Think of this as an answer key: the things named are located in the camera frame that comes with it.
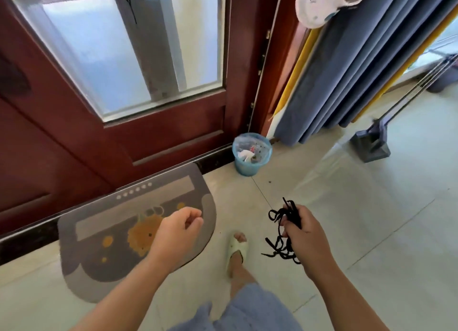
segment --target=shorts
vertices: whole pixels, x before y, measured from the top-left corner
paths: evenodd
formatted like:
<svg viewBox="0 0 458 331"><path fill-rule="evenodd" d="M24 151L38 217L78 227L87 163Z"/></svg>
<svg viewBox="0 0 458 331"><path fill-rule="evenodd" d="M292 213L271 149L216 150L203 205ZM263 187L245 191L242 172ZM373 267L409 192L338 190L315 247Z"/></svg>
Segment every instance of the shorts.
<svg viewBox="0 0 458 331"><path fill-rule="evenodd" d="M209 320L211 309L211 302L202 305L191 320L169 331L302 331L277 296L256 283L245 285L229 302L219 320Z"/></svg>

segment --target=person's left hand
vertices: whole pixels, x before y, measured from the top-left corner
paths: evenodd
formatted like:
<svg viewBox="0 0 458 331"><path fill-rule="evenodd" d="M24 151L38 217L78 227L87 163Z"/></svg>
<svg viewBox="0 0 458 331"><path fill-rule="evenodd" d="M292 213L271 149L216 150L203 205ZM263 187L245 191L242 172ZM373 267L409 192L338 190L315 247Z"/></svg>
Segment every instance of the person's left hand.
<svg viewBox="0 0 458 331"><path fill-rule="evenodd" d="M196 208L183 207L165 217L152 242L148 260L155 260L167 273L175 270L191 250L202 225L202 211Z"/></svg>

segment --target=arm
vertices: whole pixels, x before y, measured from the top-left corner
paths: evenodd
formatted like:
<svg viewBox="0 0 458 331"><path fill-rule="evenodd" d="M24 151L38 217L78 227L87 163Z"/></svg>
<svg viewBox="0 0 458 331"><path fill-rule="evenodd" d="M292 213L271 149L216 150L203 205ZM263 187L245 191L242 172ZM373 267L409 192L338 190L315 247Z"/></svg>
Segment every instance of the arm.
<svg viewBox="0 0 458 331"><path fill-rule="evenodd" d="M136 331L159 286L192 248L202 212L184 207L163 219L151 250L73 331Z"/></svg>
<svg viewBox="0 0 458 331"><path fill-rule="evenodd" d="M302 229L282 219L284 237L291 244L307 276L315 283L336 331L389 331L358 290L337 266L319 221L297 205Z"/></svg>

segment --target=orange dot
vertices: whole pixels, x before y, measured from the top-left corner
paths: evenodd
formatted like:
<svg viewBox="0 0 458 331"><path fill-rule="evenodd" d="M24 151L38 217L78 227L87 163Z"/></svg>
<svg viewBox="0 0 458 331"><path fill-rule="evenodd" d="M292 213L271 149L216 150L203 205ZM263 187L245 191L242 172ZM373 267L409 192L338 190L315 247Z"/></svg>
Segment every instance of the orange dot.
<svg viewBox="0 0 458 331"><path fill-rule="evenodd" d="M104 240L102 241L102 245L104 246L104 248L108 248L109 246L111 246L112 243L113 236L105 236Z"/></svg>

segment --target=hand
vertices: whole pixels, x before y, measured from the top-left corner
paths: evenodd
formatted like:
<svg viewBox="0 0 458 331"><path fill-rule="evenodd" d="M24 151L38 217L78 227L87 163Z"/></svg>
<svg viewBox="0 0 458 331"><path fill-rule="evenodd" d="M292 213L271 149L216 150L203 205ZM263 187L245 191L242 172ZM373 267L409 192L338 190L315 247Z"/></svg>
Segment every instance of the hand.
<svg viewBox="0 0 458 331"><path fill-rule="evenodd" d="M202 225L202 211L196 208L183 207L165 217L157 229L148 260L155 260L169 274L191 250Z"/></svg>
<svg viewBox="0 0 458 331"><path fill-rule="evenodd" d="M339 268L320 222L307 207L296 207L301 217L302 229L283 217L280 222L285 229L283 237L291 238L294 253L304 266L307 276L315 282L318 277L334 273Z"/></svg>

